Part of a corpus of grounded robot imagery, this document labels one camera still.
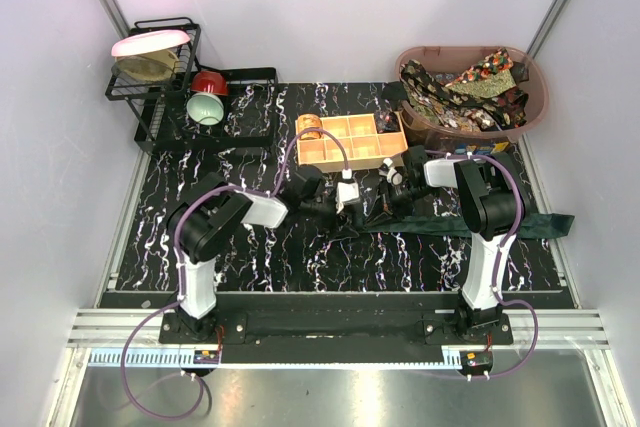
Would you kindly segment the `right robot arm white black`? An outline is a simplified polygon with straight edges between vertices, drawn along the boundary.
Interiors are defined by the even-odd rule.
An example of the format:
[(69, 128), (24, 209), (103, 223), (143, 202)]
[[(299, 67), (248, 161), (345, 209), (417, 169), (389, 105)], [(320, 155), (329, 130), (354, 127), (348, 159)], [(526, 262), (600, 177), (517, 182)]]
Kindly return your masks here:
[(465, 155), (446, 153), (429, 159), (422, 146), (402, 154), (405, 174), (387, 158), (379, 168), (382, 213), (401, 216), (401, 210), (435, 189), (455, 189), (471, 254), (466, 280), (453, 316), (457, 337), (476, 343), (501, 324), (502, 279), (517, 231), (529, 201), (521, 194), (516, 168), (504, 152)]

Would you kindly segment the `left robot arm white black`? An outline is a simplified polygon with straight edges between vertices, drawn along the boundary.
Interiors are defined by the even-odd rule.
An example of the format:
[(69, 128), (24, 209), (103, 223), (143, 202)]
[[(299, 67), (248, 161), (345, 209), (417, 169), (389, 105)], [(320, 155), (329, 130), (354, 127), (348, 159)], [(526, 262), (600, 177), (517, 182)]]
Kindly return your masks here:
[(351, 182), (324, 193), (322, 172), (304, 165), (273, 192), (252, 191), (207, 174), (187, 190), (170, 211), (167, 231), (178, 257), (176, 313), (181, 331), (196, 343), (215, 333), (216, 257), (243, 225), (276, 229), (296, 217), (311, 217), (332, 227), (346, 204), (355, 200)]

